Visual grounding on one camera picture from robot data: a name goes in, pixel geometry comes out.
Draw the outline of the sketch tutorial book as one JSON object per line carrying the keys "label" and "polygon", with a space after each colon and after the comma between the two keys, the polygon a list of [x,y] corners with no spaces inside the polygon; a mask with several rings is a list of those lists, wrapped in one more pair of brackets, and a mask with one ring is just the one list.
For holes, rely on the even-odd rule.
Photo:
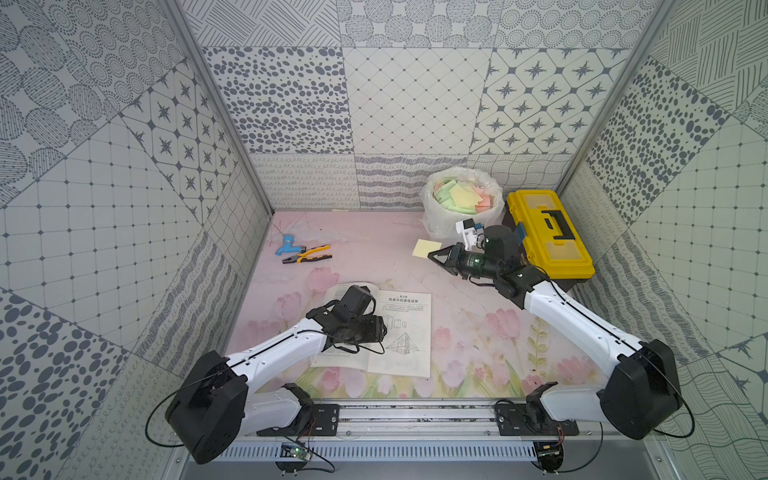
{"label": "sketch tutorial book", "polygon": [[315,368],[352,368],[367,373],[408,376],[427,379],[431,375],[432,296],[381,290],[376,285],[362,283],[375,303],[366,313],[380,316],[386,327],[381,341],[364,344],[356,351],[353,346],[340,350],[330,348],[314,357]]}

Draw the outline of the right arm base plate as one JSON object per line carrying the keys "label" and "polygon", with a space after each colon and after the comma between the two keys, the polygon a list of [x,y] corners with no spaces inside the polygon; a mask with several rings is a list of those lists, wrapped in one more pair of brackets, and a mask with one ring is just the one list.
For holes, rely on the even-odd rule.
{"label": "right arm base plate", "polygon": [[501,399],[493,405],[501,436],[569,437],[579,434],[574,421],[556,421],[539,406]]}

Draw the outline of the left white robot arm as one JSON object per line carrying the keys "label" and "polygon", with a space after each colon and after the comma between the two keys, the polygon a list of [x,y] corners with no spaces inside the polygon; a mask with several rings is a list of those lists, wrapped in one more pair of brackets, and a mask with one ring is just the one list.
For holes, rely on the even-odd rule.
{"label": "left white robot arm", "polygon": [[219,457],[239,436],[263,432],[296,436],[314,423],[315,403],[295,383],[263,392],[279,374],[328,350],[349,355],[391,352],[390,310],[405,306],[400,292],[363,284],[345,287],[340,297],[308,311],[286,331],[240,352],[212,350],[194,364],[176,391],[161,401],[164,419],[193,460]]}

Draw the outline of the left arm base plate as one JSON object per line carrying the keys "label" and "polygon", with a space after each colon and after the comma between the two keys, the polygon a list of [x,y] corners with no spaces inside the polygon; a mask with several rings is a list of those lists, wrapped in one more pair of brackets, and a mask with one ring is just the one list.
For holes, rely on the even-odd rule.
{"label": "left arm base plate", "polygon": [[263,429],[256,435],[259,437],[334,437],[338,430],[340,410],[339,404],[303,406],[288,426]]}

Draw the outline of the yellow sticky note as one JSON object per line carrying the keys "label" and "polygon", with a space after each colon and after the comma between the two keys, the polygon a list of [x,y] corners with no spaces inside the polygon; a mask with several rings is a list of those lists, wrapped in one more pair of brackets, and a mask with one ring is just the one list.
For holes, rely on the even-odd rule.
{"label": "yellow sticky note", "polygon": [[460,184],[454,185],[449,193],[455,206],[464,210],[475,211],[477,205],[482,201],[482,197],[472,187],[465,188]]}
{"label": "yellow sticky note", "polygon": [[417,258],[427,259],[430,253],[438,251],[441,248],[441,242],[419,239],[412,250],[412,255]]}

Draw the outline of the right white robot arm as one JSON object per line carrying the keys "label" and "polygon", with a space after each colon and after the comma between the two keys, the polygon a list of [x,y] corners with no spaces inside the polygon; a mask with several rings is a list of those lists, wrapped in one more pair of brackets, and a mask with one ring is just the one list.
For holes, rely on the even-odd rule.
{"label": "right white robot arm", "polygon": [[446,270],[471,283],[492,287],[518,308],[544,320],[585,353],[605,375],[593,386],[545,383],[526,397],[534,421],[607,422],[624,436],[641,440],[688,406],[675,355],[660,340],[643,341],[610,324],[569,296],[546,271],[517,259],[514,232],[468,219]]}

